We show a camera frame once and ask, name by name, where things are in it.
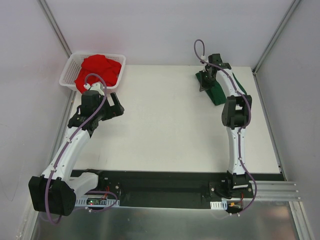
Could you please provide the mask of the green t shirt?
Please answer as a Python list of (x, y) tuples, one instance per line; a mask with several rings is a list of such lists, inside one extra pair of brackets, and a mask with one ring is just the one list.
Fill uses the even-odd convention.
[(249, 102), (250, 95), (244, 90), (230, 69), (218, 70), (211, 75), (209, 71), (201, 70), (195, 74), (200, 84), (199, 91), (206, 92), (214, 105), (219, 106), (226, 103), (228, 97), (234, 96), (242, 101)]

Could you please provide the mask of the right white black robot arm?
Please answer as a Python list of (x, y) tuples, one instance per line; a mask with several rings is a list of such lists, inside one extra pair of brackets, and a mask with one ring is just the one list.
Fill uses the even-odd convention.
[(229, 167), (232, 175), (246, 173), (244, 139), (246, 126), (251, 121), (252, 97), (237, 81), (229, 63), (223, 63), (219, 53), (209, 58), (201, 56), (205, 65), (196, 74), (199, 90), (205, 91), (215, 105), (223, 104), (222, 124), (226, 127), (229, 141)]

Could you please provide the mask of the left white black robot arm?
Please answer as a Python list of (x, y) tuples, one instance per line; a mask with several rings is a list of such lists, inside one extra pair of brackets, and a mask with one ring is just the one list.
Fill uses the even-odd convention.
[(106, 182), (95, 172), (85, 171), (79, 177), (71, 178), (81, 151), (91, 139), (101, 121), (124, 114), (116, 93), (110, 97), (97, 90), (87, 90), (81, 96), (81, 104), (69, 119), (62, 145), (49, 166), (40, 176), (32, 176), (28, 183), (32, 205), (35, 211), (69, 216), (76, 201), (92, 191), (99, 195), (106, 189)]

